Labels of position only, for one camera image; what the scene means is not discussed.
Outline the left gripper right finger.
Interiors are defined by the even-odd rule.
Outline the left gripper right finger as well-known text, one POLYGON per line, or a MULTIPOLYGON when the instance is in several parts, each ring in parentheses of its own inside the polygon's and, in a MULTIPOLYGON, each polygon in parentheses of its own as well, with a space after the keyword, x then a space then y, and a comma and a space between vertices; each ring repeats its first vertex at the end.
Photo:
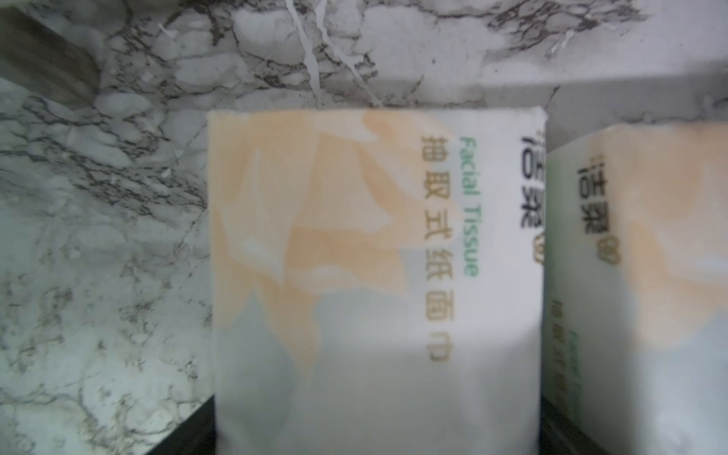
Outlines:
POLYGON ((545 398, 540 404, 540 455, 607 455, 545 398))

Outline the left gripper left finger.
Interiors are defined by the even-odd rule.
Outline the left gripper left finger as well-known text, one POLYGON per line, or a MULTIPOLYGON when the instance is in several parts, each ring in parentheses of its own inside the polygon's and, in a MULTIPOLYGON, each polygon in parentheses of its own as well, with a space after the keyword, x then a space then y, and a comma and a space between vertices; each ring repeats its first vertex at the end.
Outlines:
POLYGON ((215 450, 215 400, 212 396, 148 455, 214 455, 215 450))

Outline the white tissue pack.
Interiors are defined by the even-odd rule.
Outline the white tissue pack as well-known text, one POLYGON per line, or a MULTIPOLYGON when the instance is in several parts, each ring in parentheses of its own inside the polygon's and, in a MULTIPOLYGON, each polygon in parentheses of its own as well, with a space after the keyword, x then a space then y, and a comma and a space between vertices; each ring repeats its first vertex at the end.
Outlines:
POLYGON ((542 393, 610 454, 727 451, 727 126, 547 155, 542 393))
POLYGON ((220 454, 535 454, 539 107, 208 115, 220 454))

